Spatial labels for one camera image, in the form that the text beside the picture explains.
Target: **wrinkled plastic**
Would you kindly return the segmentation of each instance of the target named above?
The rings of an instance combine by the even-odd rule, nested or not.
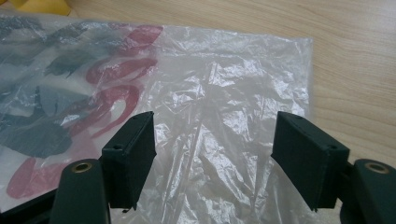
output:
[[[0,20],[2,211],[56,188],[66,164],[98,158],[152,110],[158,155],[137,210],[112,210],[113,223],[317,222],[270,158],[276,112],[309,115],[312,39]]]

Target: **wood grain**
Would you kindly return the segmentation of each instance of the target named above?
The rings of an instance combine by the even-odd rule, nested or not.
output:
[[[350,161],[396,167],[396,1],[68,2],[80,18],[313,37],[314,122],[352,149]]]

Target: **clear plastic sheet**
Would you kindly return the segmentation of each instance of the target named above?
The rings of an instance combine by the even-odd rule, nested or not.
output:
[[[155,113],[138,208],[113,223],[316,223],[270,158],[278,110],[309,116],[312,39],[0,11],[0,209]]]

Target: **transparent plastic wrap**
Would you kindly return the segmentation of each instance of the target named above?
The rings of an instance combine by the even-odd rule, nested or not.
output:
[[[312,39],[0,11],[0,209],[56,188],[134,114],[158,153],[113,223],[316,223],[271,159],[309,115]]]

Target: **round hole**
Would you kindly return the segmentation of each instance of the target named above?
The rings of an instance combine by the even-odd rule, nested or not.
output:
[[[375,163],[375,162],[367,162],[366,164],[364,164],[365,167],[373,172],[379,173],[381,175],[386,175],[389,173],[389,169],[384,166],[381,165],[379,163]]]
[[[92,168],[92,164],[88,162],[82,162],[80,164],[77,164],[73,166],[72,171],[74,173],[84,173]]]
[[[113,148],[116,149],[116,150],[120,150],[120,149],[123,148],[123,145],[122,144],[116,144]]]

